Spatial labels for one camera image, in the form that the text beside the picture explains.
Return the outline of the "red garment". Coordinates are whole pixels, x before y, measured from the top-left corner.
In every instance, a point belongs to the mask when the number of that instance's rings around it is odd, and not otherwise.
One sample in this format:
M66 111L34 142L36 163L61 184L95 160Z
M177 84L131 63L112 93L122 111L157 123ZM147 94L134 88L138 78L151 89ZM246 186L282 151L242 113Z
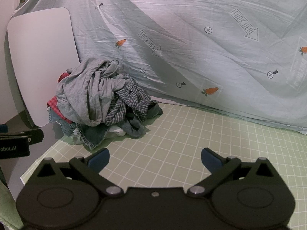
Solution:
M69 76L69 73L64 72L61 74L61 76L58 78L57 83L59 83L60 81L62 81L64 78L66 78L67 76ZM47 108L51 108L56 115L58 115L60 117L60 119L63 119L64 121L66 121L68 124L72 124L72 121L65 118L64 115L62 115L61 111L58 109L57 107L57 98L56 96L54 96L53 98L51 98L48 102L47 102Z

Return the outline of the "white rounded board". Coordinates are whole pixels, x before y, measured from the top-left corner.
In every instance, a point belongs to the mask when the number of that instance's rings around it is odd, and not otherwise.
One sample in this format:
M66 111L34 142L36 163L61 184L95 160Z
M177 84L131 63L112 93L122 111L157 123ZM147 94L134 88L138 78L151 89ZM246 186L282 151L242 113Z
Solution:
M69 11L60 7L16 16L7 35L22 99L35 126L43 127L58 78L80 63Z

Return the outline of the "pale blue carrot-print sheet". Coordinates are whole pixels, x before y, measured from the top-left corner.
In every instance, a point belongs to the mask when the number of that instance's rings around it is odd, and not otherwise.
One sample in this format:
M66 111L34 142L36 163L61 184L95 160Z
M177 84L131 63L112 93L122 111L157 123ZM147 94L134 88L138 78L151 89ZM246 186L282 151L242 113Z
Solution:
M306 0L25 0L64 7L80 60L117 59L154 96L306 134Z

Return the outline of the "grey zip hoodie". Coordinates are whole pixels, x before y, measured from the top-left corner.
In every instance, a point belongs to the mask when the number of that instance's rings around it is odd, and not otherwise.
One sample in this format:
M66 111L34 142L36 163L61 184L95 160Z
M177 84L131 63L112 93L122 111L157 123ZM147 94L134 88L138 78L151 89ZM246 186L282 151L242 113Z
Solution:
M91 127L106 121L115 92L131 82L118 60L88 58L57 86L57 107L65 118Z

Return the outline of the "blue denim garment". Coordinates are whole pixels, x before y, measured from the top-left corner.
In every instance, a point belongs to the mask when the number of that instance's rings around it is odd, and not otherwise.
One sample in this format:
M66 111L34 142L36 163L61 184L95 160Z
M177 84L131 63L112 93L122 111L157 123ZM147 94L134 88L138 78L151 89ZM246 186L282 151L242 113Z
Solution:
M111 127L103 123L95 127L81 125L75 122L72 122L72 124L68 124L63 119L60 119L60 117L56 115L53 110L49 110L49 121L50 123L59 124L65 136L71 137L73 131L75 130L75 128L77 128L81 140L83 141L83 144L85 144L89 149L95 149L96 147L98 147L105 140L105 136L108 133L109 128ZM128 135L132 138L139 138L145 133L145 127L135 117L133 119L123 120L112 126L118 126L126 132L125 135Z

